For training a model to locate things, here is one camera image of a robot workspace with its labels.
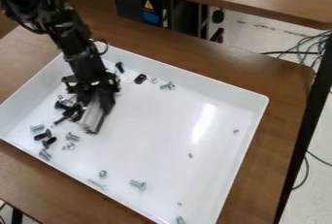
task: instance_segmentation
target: table leg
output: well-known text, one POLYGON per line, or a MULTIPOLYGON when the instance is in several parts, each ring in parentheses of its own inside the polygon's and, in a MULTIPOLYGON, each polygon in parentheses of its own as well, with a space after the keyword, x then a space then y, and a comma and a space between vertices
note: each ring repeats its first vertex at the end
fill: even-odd
POLYGON ((23 214, 16 208, 13 208, 12 224, 22 224, 23 214))
POLYGON ((319 117, 325 105, 332 86, 332 35, 326 43, 326 51, 321 59, 315 82, 307 99, 307 107, 302 119, 300 131, 288 167, 286 179, 283 184, 282 195, 276 211, 274 224, 278 224, 282 217, 284 207, 288 201, 293 184, 301 168, 310 141, 313 137, 319 117))

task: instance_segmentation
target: black robotic arm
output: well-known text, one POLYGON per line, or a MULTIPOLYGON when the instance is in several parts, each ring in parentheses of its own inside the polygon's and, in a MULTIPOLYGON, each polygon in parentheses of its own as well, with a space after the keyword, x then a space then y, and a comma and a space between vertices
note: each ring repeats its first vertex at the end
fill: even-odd
POLYGON ((90 31, 66 0, 0 0, 4 14, 36 34, 49 34, 74 75, 62 79, 76 106, 86 109, 83 128, 98 133, 115 104, 119 79, 107 72, 90 31))

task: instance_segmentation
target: warning label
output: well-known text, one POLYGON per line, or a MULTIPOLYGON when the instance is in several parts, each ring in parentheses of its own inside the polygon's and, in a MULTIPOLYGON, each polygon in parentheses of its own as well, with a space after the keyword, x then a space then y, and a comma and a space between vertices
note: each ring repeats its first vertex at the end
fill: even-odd
POLYGON ((151 10, 151 11, 153 10, 153 6, 152 6, 152 4, 149 0, 146 2, 145 8, 148 9, 148 10, 151 10))

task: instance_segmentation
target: metal bolt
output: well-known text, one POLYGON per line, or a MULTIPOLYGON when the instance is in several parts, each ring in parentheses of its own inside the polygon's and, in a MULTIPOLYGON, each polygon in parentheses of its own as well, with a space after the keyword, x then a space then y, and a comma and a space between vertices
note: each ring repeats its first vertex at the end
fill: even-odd
POLYGON ((67 148, 69 150, 74 150, 75 149, 75 144, 74 143, 69 143, 69 144, 67 144, 67 148))
POLYGON ((91 182, 92 184, 94 184, 95 186, 101 188, 102 190, 105 190, 106 189, 106 185, 103 185, 103 184, 100 184, 99 182, 96 182, 92 179, 88 179, 89 182, 91 182))
POLYGON ((73 135, 72 132, 69 132, 69 133, 66 135, 66 140, 67 140, 67 141, 79 142, 80 139, 81 139, 81 138, 80 138, 79 136, 73 135))
POLYGON ((39 140, 41 140, 43 138, 51 138, 51 131, 50 131, 50 129, 47 129, 45 131, 45 133, 37 135, 37 136, 34 137, 35 141, 39 141, 39 140))
POLYGON ((52 138, 48 139, 47 141, 43 141, 44 148, 49 149, 50 145, 53 144, 53 143, 55 143, 56 140, 57 140, 56 137, 52 137, 52 138))
POLYGON ((135 187, 137 187, 137 188, 139 188, 142 191, 146 190, 146 188, 147 188, 147 184, 144 183, 144 182, 139 182, 139 181, 131 180, 130 184, 133 185, 133 186, 135 186, 135 187))
POLYGON ((179 216, 179 217, 177 218, 177 223, 178 223, 178 224, 185 224, 185 221, 183 220, 182 217, 179 216))
POLYGON ((158 79, 157 78, 152 78, 150 80, 150 82, 153 83, 153 84, 156 84, 156 83, 158 83, 158 79))
POLYGON ((73 102, 64 98, 62 95, 58 95, 57 99, 59 100, 59 102, 67 107, 71 107, 73 105, 73 102))
POLYGON ((107 177, 107 172, 106 171, 100 171, 99 172, 99 178, 104 179, 107 177))
POLYGON ((30 126, 30 130, 32 133, 37 133, 38 131, 44 130, 45 126, 43 124, 36 125, 36 126, 30 126))
POLYGON ((169 83, 167 84, 164 84, 164 85, 161 85, 159 86, 160 89, 170 89, 170 90, 173 90, 175 89, 175 86, 174 84, 170 81, 169 83))
POLYGON ((46 151, 46 149, 42 149, 40 152, 39 152, 39 156, 44 158, 45 160, 49 161, 51 159, 51 155, 46 151))

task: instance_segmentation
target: wire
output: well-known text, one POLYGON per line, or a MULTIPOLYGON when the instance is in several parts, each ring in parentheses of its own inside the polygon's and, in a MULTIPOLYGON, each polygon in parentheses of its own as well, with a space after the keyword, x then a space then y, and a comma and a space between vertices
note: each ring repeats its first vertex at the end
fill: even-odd
POLYGON ((309 176, 309 162, 308 162, 307 157, 305 157, 304 160, 305 160, 305 165, 306 165, 306 174, 305 174, 305 177, 302 179, 302 181, 298 185, 294 186, 292 188, 292 190, 296 190, 296 189, 300 188, 303 184, 305 184, 305 182, 308 179, 308 176, 309 176))
POLYGON ((312 55, 319 55, 318 52, 313 52, 313 51, 267 51, 267 52, 262 52, 260 54, 268 55, 268 54, 312 54, 312 55))
POLYGON ((332 167, 331 163, 326 162, 325 160, 322 160, 321 158, 317 157, 316 155, 314 155, 312 152, 310 152, 309 150, 307 150, 307 152, 312 155, 316 160, 318 160, 319 162, 323 163, 326 166, 332 167))
POLYGON ((93 40, 93 42, 101 42, 105 44, 105 49, 102 52, 99 52, 99 55, 104 55, 109 51, 109 43, 104 39, 93 40))
POLYGON ((320 33, 320 34, 317 34, 317 35, 314 35, 314 36, 309 36, 309 37, 305 37, 303 39, 301 39, 296 46, 286 50, 285 52, 281 53, 277 58, 281 58, 284 54, 286 54, 287 52, 289 51, 292 51, 294 49, 296 49, 297 52, 299 52, 298 48, 303 46, 304 44, 308 43, 309 41, 315 39, 315 38, 318 38, 318 37, 321 37, 321 36, 324 36, 324 35, 328 35, 331 31, 325 31, 323 33, 320 33))
POLYGON ((6 221, 4 220, 4 218, 0 215, 0 223, 1 224, 6 224, 6 221))
POLYGON ((297 56, 301 59, 300 64, 302 64, 302 65, 304 64, 304 62, 305 62, 306 59, 307 59, 308 52, 310 52, 310 50, 311 50, 312 48, 316 47, 316 46, 319 46, 319 42, 316 42, 316 43, 311 44, 311 45, 307 48, 307 50, 306 50, 306 54, 304 55, 304 57, 301 57, 301 55, 300 55, 299 52, 297 53, 297 56))

